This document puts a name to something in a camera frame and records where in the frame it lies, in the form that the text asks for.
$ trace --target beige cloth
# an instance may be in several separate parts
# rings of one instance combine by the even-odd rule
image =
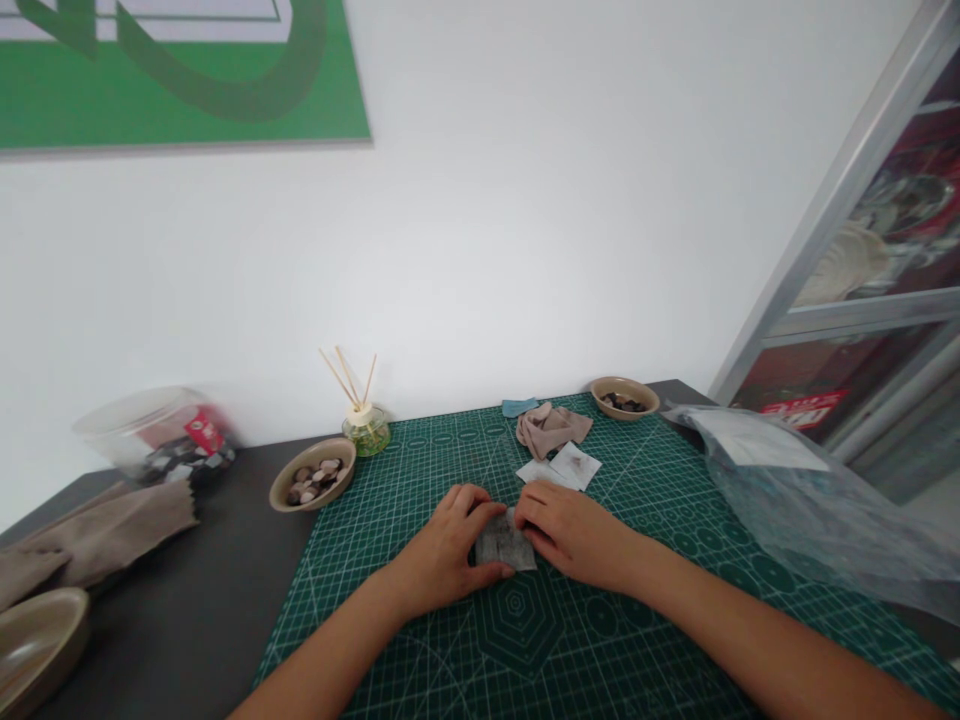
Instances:
[[[582,443],[592,427],[593,420],[585,415],[578,415],[566,408],[554,408],[546,402],[517,418],[517,440],[529,448],[537,460],[543,462],[547,459],[547,453],[563,447],[571,440]]]
[[[0,553],[0,610],[24,598],[61,565],[66,566],[51,587],[90,587],[196,524],[185,480],[136,491],[118,483]]]
[[[0,552],[0,612],[33,592],[40,583],[70,561],[70,553]]]

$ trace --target reed diffuser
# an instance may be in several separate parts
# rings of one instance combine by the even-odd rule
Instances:
[[[347,363],[343,359],[343,353],[340,352],[340,348],[336,345],[334,349],[337,351],[340,367],[343,368],[343,375],[347,379],[346,383],[340,379],[340,375],[337,373],[336,368],[334,368],[333,363],[331,363],[324,354],[323,348],[320,348],[320,357],[323,358],[327,367],[330,368],[330,372],[333,373],[343,392],[346,393],[347,398],[350,400],[350,404],[347,405],[347,417],[343,421],[343,434],[357,446],[357,455],[360,457],[371,457],[390,444],[390,426],[387,424],[383,410],[367,401],[367,397],[370,395],[370,382],[373,380],[373,370],[377,366],[377,355],[376,353],[373,355],[373,362],[370,364],[370,373],[367,375],[367,387],[363,392],[363,399],[361,399],[360,393],[357,392],[357,388],[353,384],[350,371],[347,369]]]

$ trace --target bowl rim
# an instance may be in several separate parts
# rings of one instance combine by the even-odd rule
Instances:
[[[643,417],[644,415],[651,415],[660,409],[660,396],[657,395],[655,390],[652,390],[649,386],[644,385],[642,382],[639,382],[637,380],[631,380],[630,378],[623,377],[622,375],[604,375],[603,377],[599,377],[590,383],[590,394],[593,395],[593,399],[596,402],[598,403],[603,402],[603,400],[600,399],[600,396],[597,395],[597,383],[602,382],[603,380],[622,380],[628,385],[630,384],[639,385],[644,390],[646,390],[651,395],[653,395],[654,398],[656,398],[656,403],[654,403],[653,407],[649,407],[640,413],[631,412],[630,410],[618,410],[617,408],[611,408],[612,410],[615,410],[616,412],[622,412],[625,415],[633,415],[634,417]]]
[[[287,505],[284,502],[279,502],[274,499],[274,490],[278,487],[280,483],[280,478],[282,478],[287,472],[291,474],[296,472],[297,469],[303,466],[303,461],[300,459],[302,456],[307,453],[316,451],[320,447],[329,446],[329,445],[343,445],[345,449],[349,446],[348,453],[350,455],[350,461],[346,464],[347,475],[340,482],[336,482],[331,485],[326,492],[321,493],[316,498],[311,500],[305,505]],[[294,455],[290,462],[283,466],[283,469],[277,473],[277,476],[273,479],[273,482],[270,484],[270,494],[267,496],[270,501],[270,507],[272,507],[277,512],[301,512],[306,510],[313,510],[317,507],[317,503],[326,498],[330,493],[332,493],[339,485],[349,482],[353,478],[353,471],[356,468],[357,464],[357,446],[354,445],[349,438],[344,437],[343,435],[334,436],[332,438],[327,438],[326,440],[321,440],[318,443],[314,443],[308,448],[304,448],[299,453]]]
[[[24,678],[23,684],[19,684],[15,681],[12,685],[14,692],[11,692],[6,699],[0,695],[0,713],[6,713],[8,710],[14,708],[20,700],[29,695],[40,682],[44,674],[46,674],[53,662],[60,656],[67,645],[70,644],[70,641],[73,640],[77,632],[83,626],[83,623],[87,618],[87,614],[90,611],[90,595],[86,590],[82,590],[81,588],[55,588],[45,593],[41,593],[40,595],[35,595],[29,600],[24,600],[21,603],[17,603],[13,607],[9,607],[0,613],[0,621],[10,622],[12,618],[12,621],[16,622],[19,617],[28,615],[31,611],[33,611],[35,609],[34,606],[42,607],[49,604],[51,601],[58,602],[59,598],[72,598],[70,607],[74,609],[75,612],[70,618],[69,626],[61,635],[56,647],[49,652],[46,659],[37,667],[35,667],[33,671],[26,676],[26,678]]]

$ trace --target cutting mat grid lines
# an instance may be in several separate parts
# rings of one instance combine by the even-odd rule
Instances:
[[[805,580],[753,541],[703,457],[658,416],[617,423],[588,394],[553,400],[594,419],[581,445],[603,462],[587,494],[631,527],[761,598],[960,713],[960,675],[887,608]],[[323,508],[255,685],[363,580],[409,542],[454,483],[516,504],[530,455],[499,408],[395,423]],[[452,607],[415,620],[358,688],[349,718],[761,717],[727,675],[663,617],[572,582],[542,558]]]

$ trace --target green poster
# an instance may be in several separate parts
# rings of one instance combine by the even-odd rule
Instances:
[[[342,0],[0,0],[0,148],[369,137]]]

